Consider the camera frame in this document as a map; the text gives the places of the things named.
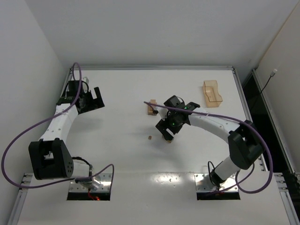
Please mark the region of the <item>wood block numbered 30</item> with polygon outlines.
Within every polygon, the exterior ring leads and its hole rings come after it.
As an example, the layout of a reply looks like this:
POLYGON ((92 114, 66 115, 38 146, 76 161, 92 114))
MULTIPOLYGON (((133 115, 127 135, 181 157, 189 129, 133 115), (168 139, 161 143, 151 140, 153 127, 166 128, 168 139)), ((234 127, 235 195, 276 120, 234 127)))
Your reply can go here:
POLYGON ((158 111, 155 109, 155 107, 148 105, 147 106, 147 114, 155 116, 158 114, 158 111))

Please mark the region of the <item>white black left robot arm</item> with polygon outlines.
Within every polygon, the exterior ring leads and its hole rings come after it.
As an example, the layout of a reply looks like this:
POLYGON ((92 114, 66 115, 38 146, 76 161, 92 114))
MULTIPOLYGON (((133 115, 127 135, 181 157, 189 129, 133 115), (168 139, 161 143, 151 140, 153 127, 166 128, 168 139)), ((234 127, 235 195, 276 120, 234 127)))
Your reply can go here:
POLYGON ((66 146, 70 128, 80 114, 105 106, 100 89, 94 88, 96 97, 89 89, 89 80, 68 81, 67 89, 59 98, 55 115, 47 130, 38 141, 29 144, 29 154, 34 176, 37 180, 89 178, 92 166, 72 157, 66 146))

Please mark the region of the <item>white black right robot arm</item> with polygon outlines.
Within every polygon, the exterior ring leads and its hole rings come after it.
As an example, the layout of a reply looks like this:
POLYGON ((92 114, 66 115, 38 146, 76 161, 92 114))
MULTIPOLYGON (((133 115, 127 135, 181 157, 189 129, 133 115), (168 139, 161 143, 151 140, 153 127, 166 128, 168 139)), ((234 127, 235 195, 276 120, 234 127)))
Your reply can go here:
POLYGON ((223 118, 210 117, 199 104, 185 104, 177 96, 172 96, 164 102, 164 107, 154 107, 161 120, 156 124, 166 141, 172 142, 174 135, 179 133, 183 125, 202 128, 221 138, 229 146, 229 156, 220 162, 206 176, 210 188, 219 187, 231 175, 240 170, 248 169, 263 153, 264 149, 251 128, 250 121, 244 124, 232 122, 223 118))

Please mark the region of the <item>transparent amber plastic box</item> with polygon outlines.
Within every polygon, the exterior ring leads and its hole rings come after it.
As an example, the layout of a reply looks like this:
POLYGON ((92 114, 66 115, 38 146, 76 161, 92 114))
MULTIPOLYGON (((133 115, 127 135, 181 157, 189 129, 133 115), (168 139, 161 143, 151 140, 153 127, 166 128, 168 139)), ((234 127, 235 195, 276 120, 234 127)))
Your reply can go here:
POLYGON ((208 108, 216 108, 223 102, 222 96, 218 92, 218 83, 216 80, 207 80, 202 86, 206 106, 208 108))

